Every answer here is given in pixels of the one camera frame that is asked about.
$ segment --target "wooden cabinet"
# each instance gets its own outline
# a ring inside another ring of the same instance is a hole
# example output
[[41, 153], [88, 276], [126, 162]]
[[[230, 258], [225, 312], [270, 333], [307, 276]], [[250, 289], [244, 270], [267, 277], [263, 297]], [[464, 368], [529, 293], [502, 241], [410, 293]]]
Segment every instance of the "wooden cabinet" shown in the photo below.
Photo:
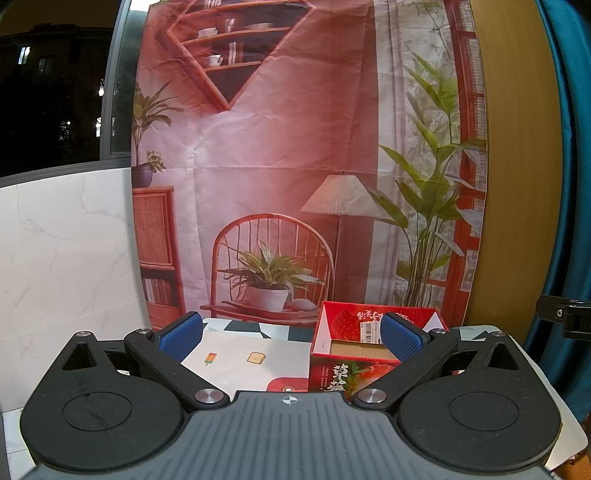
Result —
[[158, 39], [218, 110], [230, 110], [311, 9], [307, 0], [188, 0]]
[[159, 330], [185, 314], [174, 188], [132, 189], [135, 241], [150, 323]]

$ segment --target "white sticker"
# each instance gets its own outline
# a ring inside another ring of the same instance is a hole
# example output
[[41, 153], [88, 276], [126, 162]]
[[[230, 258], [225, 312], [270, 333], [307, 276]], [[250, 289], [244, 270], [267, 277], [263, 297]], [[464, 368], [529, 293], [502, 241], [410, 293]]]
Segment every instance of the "white sticker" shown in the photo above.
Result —
[[382, 343], [382, 338], [379, 334], [380, 320], [374, 320], [372, 322], [361, 322], [359, 327], [361, 328], [361, 343]]

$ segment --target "lampshade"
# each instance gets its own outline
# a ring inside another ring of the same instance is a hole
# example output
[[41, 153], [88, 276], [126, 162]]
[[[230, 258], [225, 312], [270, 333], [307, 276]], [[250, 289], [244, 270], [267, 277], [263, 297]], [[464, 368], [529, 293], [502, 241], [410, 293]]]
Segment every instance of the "lampshade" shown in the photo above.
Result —
[[329, 175], [301, 211], [373, 218], [383, 215], [355, 175]]

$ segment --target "plant pot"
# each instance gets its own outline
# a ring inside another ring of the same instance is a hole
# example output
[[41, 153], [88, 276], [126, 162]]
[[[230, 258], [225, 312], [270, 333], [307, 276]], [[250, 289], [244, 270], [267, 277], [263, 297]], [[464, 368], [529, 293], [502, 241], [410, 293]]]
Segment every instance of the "plant pot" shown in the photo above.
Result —
[[268, 312], [280, 312], [287, 300], [287, 290], [264, 290], [263, 288], [247, 287], [246, 295], [251, 307]]
[[148, 163], [131, 167], [131, 186], [135, 189], [149, 187], [152, 183], [152, 167]]

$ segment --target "diamond-shaped shelf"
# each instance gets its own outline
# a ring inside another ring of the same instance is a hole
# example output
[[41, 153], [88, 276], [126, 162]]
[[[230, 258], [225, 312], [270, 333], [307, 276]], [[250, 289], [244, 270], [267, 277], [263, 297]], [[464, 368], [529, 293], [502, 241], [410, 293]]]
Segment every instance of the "diamond-shaped shelf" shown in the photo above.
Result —
[[313, 9], [307, 0], [189, 0], [158, 39], [218, 110]]

